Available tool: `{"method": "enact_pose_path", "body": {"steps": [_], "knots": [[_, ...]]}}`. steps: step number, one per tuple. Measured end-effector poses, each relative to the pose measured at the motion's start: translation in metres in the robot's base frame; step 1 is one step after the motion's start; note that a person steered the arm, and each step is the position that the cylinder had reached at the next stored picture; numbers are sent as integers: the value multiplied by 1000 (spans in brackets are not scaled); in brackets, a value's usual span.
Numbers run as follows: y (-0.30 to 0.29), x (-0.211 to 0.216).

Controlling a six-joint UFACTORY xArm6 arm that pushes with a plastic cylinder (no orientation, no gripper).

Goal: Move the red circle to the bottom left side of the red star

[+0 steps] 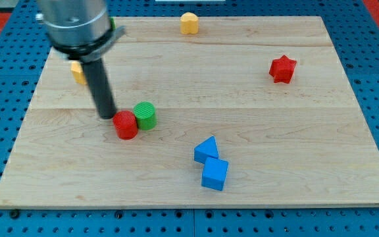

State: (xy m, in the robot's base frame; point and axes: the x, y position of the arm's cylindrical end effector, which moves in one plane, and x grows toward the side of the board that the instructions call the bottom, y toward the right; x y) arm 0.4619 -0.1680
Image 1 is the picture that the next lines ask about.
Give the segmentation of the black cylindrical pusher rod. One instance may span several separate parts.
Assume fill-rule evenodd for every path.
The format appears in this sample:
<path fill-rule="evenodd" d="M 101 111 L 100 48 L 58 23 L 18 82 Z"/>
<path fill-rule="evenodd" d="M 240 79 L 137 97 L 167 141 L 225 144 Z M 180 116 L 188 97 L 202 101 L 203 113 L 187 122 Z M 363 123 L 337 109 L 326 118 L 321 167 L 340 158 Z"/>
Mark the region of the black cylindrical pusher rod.
<path fill-rule="evenodd" d="M 90 94 L 101 119 L 111 119 L 116 105 L 102 59 L 81 63 Z"/>

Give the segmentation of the green block behind arm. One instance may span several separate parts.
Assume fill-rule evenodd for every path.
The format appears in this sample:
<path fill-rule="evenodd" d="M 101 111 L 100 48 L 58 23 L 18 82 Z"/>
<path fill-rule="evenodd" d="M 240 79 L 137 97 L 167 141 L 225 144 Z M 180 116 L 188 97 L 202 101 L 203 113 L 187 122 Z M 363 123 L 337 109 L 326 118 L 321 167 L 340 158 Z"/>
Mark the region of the green block behind arm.
<path fill-rule="evenodd" d="M 110 17 L 110 22 L 111 22 L 111 29 L 112 31 L 116 29 L 116 24 L 115 24 L 115 21 L 114 21 L 114 18 L 113 17 Z"/>

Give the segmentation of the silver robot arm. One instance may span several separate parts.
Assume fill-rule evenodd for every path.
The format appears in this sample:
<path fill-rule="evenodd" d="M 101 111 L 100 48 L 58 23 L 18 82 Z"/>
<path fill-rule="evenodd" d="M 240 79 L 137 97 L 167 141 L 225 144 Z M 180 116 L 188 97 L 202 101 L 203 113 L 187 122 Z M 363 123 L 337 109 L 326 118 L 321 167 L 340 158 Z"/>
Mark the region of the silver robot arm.
<path fill-rule="evenodd" d="M 102 56 L 125 33 L 109 16 L 104 0 L 37 0 L 36 21 L 45 25 L 52 46 L 78 61 L 98 115 L 111 119 L 116 104 Z"/>

